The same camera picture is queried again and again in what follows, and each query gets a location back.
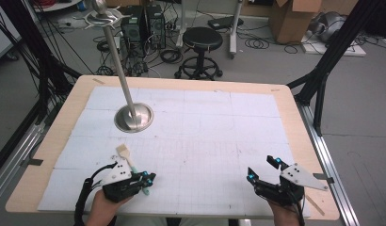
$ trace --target electronic device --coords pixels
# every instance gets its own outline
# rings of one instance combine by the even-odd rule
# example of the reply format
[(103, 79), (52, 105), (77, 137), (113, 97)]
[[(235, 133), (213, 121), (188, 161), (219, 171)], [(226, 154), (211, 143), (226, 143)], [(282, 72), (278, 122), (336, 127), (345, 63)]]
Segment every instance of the electronic device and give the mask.
[[(136, 195), (142, 188), (153, 185), (155, 173), (147, 171), (133, 172), (126, 159), (115, 157), (114, 164), (104, 166), (96, 170), (91, 177), (85, 179), (78, 201), (75, 205), (73, 215), (74, 226), (84, 226), (82, 216), (84, 214), (85, 204), (90, 192), (97, 186), (103, 188), (105, 197), (112, 202), (120, 202), (128, 197)], [(105, 169), (112, 169), (102, 180), (93, 183), (94, 177)], [(109, 225), (114, 226), (117, 217), (113, 217)]]
[(143, 43), (146, 41), (148, 34), (143, 6), (127, 6), (126, 8), (120, 8), (120, 12), (125, 16), (129, 16), (121, 21), (121, 30), (125, 43)]
[(165, 18), (160, 5), (146, 7), (152, 49), (166, 48)]
[[(234, 16), (223, 17), (208, 21), (208, 25), (214, 30), (231, 28), (233, 26), (233, 20)], [(239, 18), (239, 20), (237, 21), (237, 26), (240, 26), (243, 23), (243, 20)]]
[(321, 41), (330, 43), (337, 35), (337, 32), (343, 26), (345, 21), (346, 17), (341, 16), (335, 11), (327, 13), (320, 12), (311, 20), (308, 30), (317, 36)]

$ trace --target gray floor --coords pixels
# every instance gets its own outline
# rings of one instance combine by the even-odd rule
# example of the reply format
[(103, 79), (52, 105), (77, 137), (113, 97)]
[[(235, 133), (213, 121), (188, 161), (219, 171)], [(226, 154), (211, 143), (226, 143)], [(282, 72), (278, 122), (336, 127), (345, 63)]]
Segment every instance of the gray floor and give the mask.
[[(202, 15), (194, 25), (210, 19)], [(264, 20), (244, 18), (243, 28), (264, 25)], [(263, 38), (268, 28), (253, 30)], [(100, 53), (93, 38), (100, 29), (66, 32), (64, 36), (93, 71), (100, 66)], [(310, 72), (320, 55), (306, 55), (297, 46), (288, 54), (284, 46), (270, 45), (264, 50), (250, 49), (238, 40), (237, 55), (230, 59), (228, 33), (222, 34), (221, 48), (209, 54), (223, 71), (218, 81), (287, 84)], [(64, 41), (59, 42), (67, 63), (81, 73), (89, 73)], [(366, 43), (366, 57), (344, 56), (328, 80), (322, 131), (344, 183), (346, 193), (361, 225), (386, 225), (386, 49)], [(192, 51), (185, 57), (193, 56)], [(160, 62), (157, 59), (149, 66)], [(161, 64), (142, 76), (173, 79), (178, 65)], [(37, 100), (37, 92), (24, 63), (0, 61), (0, 150)], [(26, 215), (6, 212), (5, 204), (22, 176), (20, 169), (0, 199), (0, 225), (71, 225), (71, 215)], [(253, 225), (272, 225), (270, 220), (254, 220)], [(307, 225), (344, 225), (308, 221)]]

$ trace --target metal stand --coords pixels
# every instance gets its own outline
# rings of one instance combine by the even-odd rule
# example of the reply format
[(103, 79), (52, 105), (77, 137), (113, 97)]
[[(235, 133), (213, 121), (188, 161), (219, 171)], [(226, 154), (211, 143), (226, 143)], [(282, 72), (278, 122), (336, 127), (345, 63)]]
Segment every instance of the metal stand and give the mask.
[(340, 58), (344, 55), (346, 49), (365, 26), (366, 22), (374, 14), (379, 4), (380, 1), (374, 0), (358, 1), (316, 67), (310, 73), (287, 84), (290, 89), (304, 84), (302, 90), (295, 96), (296, 101), (302, 105), (310, 105), (311, 99), (317, 93), (314, 112), (314, 128), (319, 136), (322, 136), (320, 127), (328, 76)]
[(29, 58), (24, 54), (21, 44), (16, 41), (7, 28), (1, 24), (0, 29), (8, 37), (11, 43), (19, 50), (21, 57), (24, 59), (29, 71), (39, 78), (39, 94), (37, 103), (25, 117), (24, 121), (17, 128), (11, 139), (0, 151), (0, 169), (5, 165), (12, 155), (17, 143), (27, 133), (31, 123), (40, 124), (48, 113), (49, 98), (51, 95), (68, 95), (72, 89), (72, 84), (67, 80), (64, 73), (74, 78), (78, 78), (81, 73), (76, 72), (64, 63), (55, 58), (43, 39), (40, 31), (31, 18), (31, 14), (26, 9), (23, 1), (20, 0), (0, 0), (0, 7), (8, 16), (8, 19), (17, 29), (29, 52), (34, 58)]
[(107, 9), (105, 2), (100, 0), (93, 1), (92, 5), (95, 11), (92, 11), (84, 19), (87, 22), (88, 27), (100, 26), (103, 28), (108, 48), (113, 57), (117, 75), (120, 79), (122, 91), (127, 103), (127, 105), (123, 106), (115, 115), (114, 123), (117, 128), (123, 132), (136, 133), (142, 131), (152, 123), (153, 111), (148, 105), (134, 104), (132, 101), (131, 93), (129, 92), (128, 84), (118, 55), (117, 46), (111, 32), (111, 27), (113, 27), (115, 23), (128, 16), (121, 15), (116, 9)]
[(181, 1), (181, 29), (179, 30), (178, 40), (176, 41), (176, 47), (182, 48), (184, 46), (184, 42), (182, 41), (182, 37), (186, 32), (186, 2), (185, 0)]
[(236, 37), (237, 37), (237, 23), (239, 21), (240, 10), (242, 8), (243, 0), (238, 0), (236, 9), (233, 17), (233, 27), (231, 30), (231, 42), (230, 42), (230, 53), (231, 59), (234, 59), (234, 55), (236, 55)]
[(330, 156), (328, 146), (325, 139), (317, 135), (315, 128), (311, 126), (311, 122), (314, 119), (314, 114), (309, 106), (298, 105), (298, 110), (304, 118), (304, 123), (307, 127), (307, 131), (312, 138), (311, 142), (316, 150), (316, 155), (319, 162), (322, 165), (323, 171), (327, 178), (333, 178), (333, 183), (330, 183), (330, 190), (333, 192), (334, 199), (339, 208), (341, 217), (346, 226), (359, 226), (357, 215), (354, 212), (354, 208), (346, 194), (343, 187), (343, 183), (340, 179), (339, 173), (334, 166), (333, 159)]

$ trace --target cardboard box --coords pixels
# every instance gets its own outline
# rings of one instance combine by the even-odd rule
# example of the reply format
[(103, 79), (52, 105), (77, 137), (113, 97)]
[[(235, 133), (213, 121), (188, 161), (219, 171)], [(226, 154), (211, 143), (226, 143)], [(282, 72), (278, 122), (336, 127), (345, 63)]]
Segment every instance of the cardboard box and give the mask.
[(271, 9), (272, 7), (270, 6), (251, 5), (248, 0), (244, 0), (240, 14), (245, 16), (269, 17)]
[(301, 43), (322, 0), (276, 0), (269, 16), (269, 27), (279, 43)]
[(141, 5), (140, 0), (105, 0), (109, 8)]

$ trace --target black stool seat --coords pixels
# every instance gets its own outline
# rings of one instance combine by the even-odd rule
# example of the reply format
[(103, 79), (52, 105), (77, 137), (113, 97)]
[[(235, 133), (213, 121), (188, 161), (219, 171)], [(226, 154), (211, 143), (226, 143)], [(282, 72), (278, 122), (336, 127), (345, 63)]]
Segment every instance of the black stool seat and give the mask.
[(193, 27), (186, 30), (182, 40), (187, 47), (199, 55), (186, 59), (179, 67), (179, 71), (174, 74), (175, 78), (181, 78), (182, 72), (187, 74), (190, 79), (201, 79), (203, 74), (204, 78), (214, 81), (215, 75), (222, 76), (222, 71), (216, 62), (212, 58), (204, 56), (206, 51), (216, 50), (222, 45), (223, 39), (219, 33), (208, 27)]
[(208, 27), (193, 27), (186, 30), (182, 37), (185, 45), (195, 51), (212, 51), (222, 45), (223, 39), (219, 33)]

